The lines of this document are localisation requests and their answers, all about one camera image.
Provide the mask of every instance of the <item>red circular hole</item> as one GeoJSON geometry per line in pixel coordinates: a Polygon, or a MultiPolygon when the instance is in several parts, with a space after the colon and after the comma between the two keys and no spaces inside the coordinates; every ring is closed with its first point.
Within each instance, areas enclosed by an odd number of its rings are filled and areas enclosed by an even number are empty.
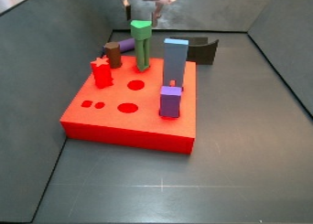
{"type": "Polygon", "coordinates": [[[94,105],[93,105],[94,109],[101,109],[104,107],[104,103],[102,102],[97,102],[94,105]]]}
{"type": "Polygon", "coordinates": [[[141,80],[132,80],[127,84],[128,89],[137,91],[144,88],[144,82],[141,80]]]}
{"type": "Polygon", "coordinates": [[[84,108],[89,108],[90,106],[92,106],[92,101],[84,101],[81,103],[81,107],[84,107],[84,108]]]}
{"type": "Polygon", "coordinates": [[[117,109],[120,112],[131,113],[137,110],[137,106],[133,103],[121,103],[117,109]]]}

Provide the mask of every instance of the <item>red block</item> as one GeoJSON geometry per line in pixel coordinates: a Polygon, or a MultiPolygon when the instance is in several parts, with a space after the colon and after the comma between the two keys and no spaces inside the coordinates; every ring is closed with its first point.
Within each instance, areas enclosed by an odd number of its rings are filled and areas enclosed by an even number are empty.
{"type": "Polygon", "coordinates": [[[94,61],[90,62],[92,66],[92,76],[94,80],[94,86],[98,89],[108,87],[112,85],[112,77],[111,77],[111,68],[107,63],[107,57],[101,59],[97,58],[94,61]]]}
{"type": "Polygon", "coordinates": [[[69,138],[189,154],[195,138],[195,63],[185,62],[179,117],[159,116],[163,60],[149,59],[144,72],[121,56],[113,86],[101,90],[86,79],[64,115],[69,138]]]}

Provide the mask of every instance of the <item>gray floor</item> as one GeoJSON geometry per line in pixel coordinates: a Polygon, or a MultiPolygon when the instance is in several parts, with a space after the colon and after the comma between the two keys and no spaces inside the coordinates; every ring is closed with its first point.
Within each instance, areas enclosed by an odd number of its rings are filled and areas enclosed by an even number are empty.
{"type": "MultiPolygon", "coordinates": [[[[313,222],[313,126],[244,34],[196,70],[192,154],[68,140],[36,222],[313,222]]],[[[112,40],[128,38],[115,32],[112,40]]]]}

